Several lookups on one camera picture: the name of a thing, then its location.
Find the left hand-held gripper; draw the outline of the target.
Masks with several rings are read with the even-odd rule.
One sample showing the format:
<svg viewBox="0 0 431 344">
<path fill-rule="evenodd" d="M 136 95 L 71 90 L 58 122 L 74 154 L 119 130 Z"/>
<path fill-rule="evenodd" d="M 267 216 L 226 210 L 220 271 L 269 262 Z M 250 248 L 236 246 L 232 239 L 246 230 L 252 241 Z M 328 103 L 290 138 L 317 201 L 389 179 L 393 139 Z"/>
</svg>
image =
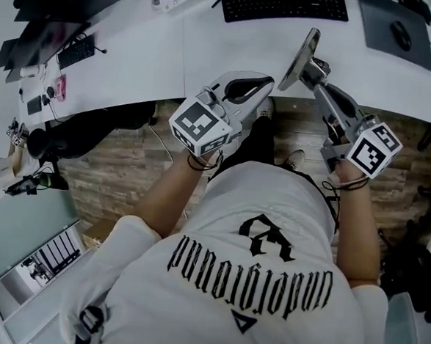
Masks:
<svg viewBox="0 0 431 344">
<path fill-rule="evenodd" d="M 231 143 L 242 132 L 241 121 L 269 97 L 273 79 L 251 70 L 224 73 L 174 111 L 171 132 L 195 156 Z"/>
</svg>

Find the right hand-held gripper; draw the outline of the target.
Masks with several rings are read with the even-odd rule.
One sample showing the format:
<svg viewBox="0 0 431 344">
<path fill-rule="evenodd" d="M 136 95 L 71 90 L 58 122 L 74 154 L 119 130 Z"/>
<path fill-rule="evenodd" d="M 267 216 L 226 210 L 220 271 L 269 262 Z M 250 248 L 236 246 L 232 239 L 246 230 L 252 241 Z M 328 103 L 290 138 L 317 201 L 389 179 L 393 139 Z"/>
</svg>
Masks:
<svg viewBox="0 0 431 344">
<path fill-rule="evenodd" d="M 403 148 L 398 137 L 375 115 L 363 117 L 354 99 L 334 84 L 317 84 L 313 94 L 329 131 L 321 149 L 329 171 L 334 172 L 340 160 L 349 160 L 375 179 Z M 346 129 L 346 120 L 360 121 Z"/>
</svg>

